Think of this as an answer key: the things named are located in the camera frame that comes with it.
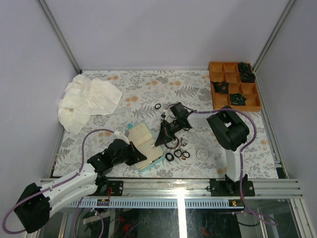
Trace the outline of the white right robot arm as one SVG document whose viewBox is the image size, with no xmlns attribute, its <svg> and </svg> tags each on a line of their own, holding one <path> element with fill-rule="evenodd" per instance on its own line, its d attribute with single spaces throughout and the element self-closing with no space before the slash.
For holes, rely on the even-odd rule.
<svg viewBox="0 0 317 238">
<path fill-rule="evenodd" d="M 183 129 L 210 128 L 220 146 L 225 150 L 227 172 L 230 179 L 226 183 L 226 191 L 230 195 L 238 195 L 244 185 L 240 181 L 243 177 L 238 150 L 247 142 L 250 131 L 247 125 L 237 115 L 237 111 L 230 106 L 224 106 L 211 112 L 198 112 L 176 103 L 170 107 L 174 120 L 162 120 L 155 146 L 170 143 L 176 139 L 175 134 Z"/>
</svg>

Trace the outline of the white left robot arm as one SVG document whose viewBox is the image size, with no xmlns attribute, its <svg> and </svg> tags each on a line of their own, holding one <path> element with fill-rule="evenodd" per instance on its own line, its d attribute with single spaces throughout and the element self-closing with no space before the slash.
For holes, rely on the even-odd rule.
<svg viewBox="0 0 317 238">
<path fill-rule="evenodd" d="M 43 227 L 57 211 L 91 194 L 104 195 L 114 166 L 128 166 L 145 161 L 133 142 L 115 139 L 104 151 L 89 158 L 78 171 L 73 171 L 46 185 L 29 184 L 20 195 L 14 212 L 27 233 Z"/>
</svg>

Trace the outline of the black hair tie double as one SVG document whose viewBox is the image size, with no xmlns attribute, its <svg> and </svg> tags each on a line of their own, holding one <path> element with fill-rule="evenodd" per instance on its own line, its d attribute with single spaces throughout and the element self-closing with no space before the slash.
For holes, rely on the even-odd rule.
<svg viewBox="0 0 317 238">
<path fill-rule="evenodd" d="M 165 159 L 169 162 L 172 162 L 174 160 L 174 156 L 171 153 L 166 153 Z"/>
</svg>

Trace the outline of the teal jewelry box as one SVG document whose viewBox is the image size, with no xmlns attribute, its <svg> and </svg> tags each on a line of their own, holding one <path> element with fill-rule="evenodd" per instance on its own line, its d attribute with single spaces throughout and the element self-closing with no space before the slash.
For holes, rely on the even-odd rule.
<svg viewBox="0 0 317 238">
<path fill-rule="evenodd" d="M 147 160 L 134 165 L 138 171 L 144 172 L 163 159 L 165 154 L 161 146 L 151 148 L 156 139 L 145 122 L 134 125 L 127 131 L 129 132 L 127 138 L 147 157 Z"/>
</svg>

